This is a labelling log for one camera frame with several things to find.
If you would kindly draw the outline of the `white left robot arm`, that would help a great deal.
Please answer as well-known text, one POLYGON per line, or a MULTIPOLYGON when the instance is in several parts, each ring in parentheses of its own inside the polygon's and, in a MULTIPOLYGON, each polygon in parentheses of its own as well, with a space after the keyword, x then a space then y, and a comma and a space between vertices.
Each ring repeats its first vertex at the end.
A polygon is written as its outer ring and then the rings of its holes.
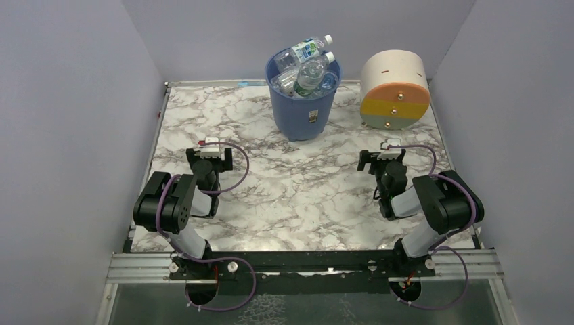
POLYGON ((190 224, 190 218, 213 218, 222 188, 219 176, 233 169, 232 150, 201 147, 186 150, 191 172, 151 174, 133 208, 136 225, 163 236, 180 257, 212 258, 210 244, 190 224))

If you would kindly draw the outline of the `clear bottle dark green label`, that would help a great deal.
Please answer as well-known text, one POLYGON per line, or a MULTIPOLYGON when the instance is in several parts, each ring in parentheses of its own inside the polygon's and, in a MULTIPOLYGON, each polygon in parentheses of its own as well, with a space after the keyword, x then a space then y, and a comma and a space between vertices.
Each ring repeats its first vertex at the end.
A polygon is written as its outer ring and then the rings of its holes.
POLYGON ((326 65, 318 62, 303 64, 293 84, 293 95, 298 98, 310 96, 318 87, 326 72, 326 65))

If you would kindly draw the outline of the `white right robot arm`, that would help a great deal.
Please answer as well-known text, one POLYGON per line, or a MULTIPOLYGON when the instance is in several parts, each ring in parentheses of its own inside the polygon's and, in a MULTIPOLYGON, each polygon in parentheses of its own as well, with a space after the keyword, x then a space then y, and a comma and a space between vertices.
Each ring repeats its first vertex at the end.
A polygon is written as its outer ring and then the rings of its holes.
POLYGON ((374 200, 385 219, 424 215, 424 221, 395 243, 393 253, 400 266, 426 257, 449 237, 481 222, 485 213, 479 197, 454 170, 409 180, 403 163, 406 149, 362 150, 357 164, 358 171, 367 169, 375 177, 374 200))

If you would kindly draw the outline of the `clear bottle white cap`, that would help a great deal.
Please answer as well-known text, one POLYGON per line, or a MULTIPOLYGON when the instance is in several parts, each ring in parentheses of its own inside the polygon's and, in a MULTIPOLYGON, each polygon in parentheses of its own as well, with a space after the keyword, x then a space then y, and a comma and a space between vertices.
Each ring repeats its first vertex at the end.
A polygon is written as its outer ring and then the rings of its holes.
MULTIPOLYGON (((326 72, 329 71, 329 65, 331 63, 333 63, 333 61, 335 61, 335 56, 332 52, 327 52, 323 55, 320 55, 316 58, 312 58, 307 62, 313 62, 313 61, 318 61, 321 62, 323 64, 326 65, 326 72)), ((283 93, 284 95, 289 95, 291 97, 294 97, 293 95, 293 84, 296 81, 296 77, 299 73, 299 70, 301 68, 301 66, 303 65, 301 64, 299 67, 294 67, 291 68, 281 74, 279 74, 278 76, 275 76, 272 80, 271 80, 271 85, 273 86, 274 89, 278 90, 279 92, 283 93)), ((310 97, 320 97, 323 93, 321 93, 317 88, 313 91, 313 93, 308 96, 307 98, 310 97)))

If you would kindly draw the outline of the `bottle purple blue label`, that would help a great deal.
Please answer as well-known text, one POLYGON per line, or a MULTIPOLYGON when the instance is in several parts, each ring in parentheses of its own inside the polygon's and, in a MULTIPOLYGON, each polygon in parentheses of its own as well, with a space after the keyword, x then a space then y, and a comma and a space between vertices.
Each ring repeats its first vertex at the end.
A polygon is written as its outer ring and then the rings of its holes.
POLYGON ((327 71, 321 81, 321 83, 319 84, 319 86, 317 87, 317 89, 321 92, 321 93, 327 93, 329 92, 331 89, 335 88, 335 86, 337 85, 338 82, 338 76, 335 72, 333 71, 327 71))

